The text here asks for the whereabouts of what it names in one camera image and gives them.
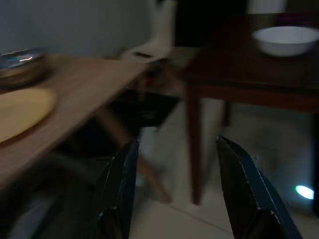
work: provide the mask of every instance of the yellow plate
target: yellow plate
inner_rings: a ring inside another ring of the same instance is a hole
[[[30,88],[0,95],[0,143],[31,128],[54,108],[53,90]]]

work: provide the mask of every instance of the white floor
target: white floor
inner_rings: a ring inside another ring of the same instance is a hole
[[[186,49],[193,56],[196,49]],[[185,49],[175,51],[173,63],[183,67]],[[305,239],[319,235],[319,220],[307,212],[309,201],[294,187],[311,184],[311,115],[244,104],[233,104],[231,126],[221,129],[223,102],[202,100],[203,173],[200,206],[190,202],[190,177],[185,103],[181,101],[156,137],[141,145],[148,162],[158,171],[173,202],[163,204],[148,189],[134,210],[131,239],[233,238],[222,196],[215,137],[224,135],[240,144],[278,189]]]

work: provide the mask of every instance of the wall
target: wall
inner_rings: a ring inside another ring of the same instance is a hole
[[[287,0],[249,0],[247,12],[258,13],[279,13],[285,12]]]
[[[106,56],[150,36],[147,0],[10,0],[0,5],[0,52],[45,46]]]
[[[287,4],[287,11],[292,12],[309,12],[318,11],[319,1],[318,0],[289,0]]]

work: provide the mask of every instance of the wooden table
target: wooden table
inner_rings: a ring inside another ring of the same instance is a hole
[[[140,76],[147,66],[125,61],[71,56],[53,56],[50,60],[53,73],[49,79],[37,86],[54,89],[59,97],[58,105],[39,125],[17,138],[0,144],[2,190],[93,115],[97,114],[98,120],[105,128],[115,128],[116,131],[111,133],[118,133],[114,137],[117,137],[119,144],[129,141],[128,135],[114,116],[102,108]],[[161,187],[153,178],[148,165],[143,160],[139,160],[139,163],[140,171],[148,174],[147,178],[153,182],[152,185]]]
[[[319,26],[315,14],[307,17],[308,23]],[[229,18],[213,32],[210,45],[195,56],[183,73],[186,80],[192,201],[195,204],[200,203],[202,185],[200,98],[226,101],[225,124],[229,117],[229,102],[319,113],[319,48],[293,58],[276,58],[260,53],[251,37],[252,32],[276,24],[276,14]],[[316,153],[315,157],[315,175],[319,175],[319,154]]]

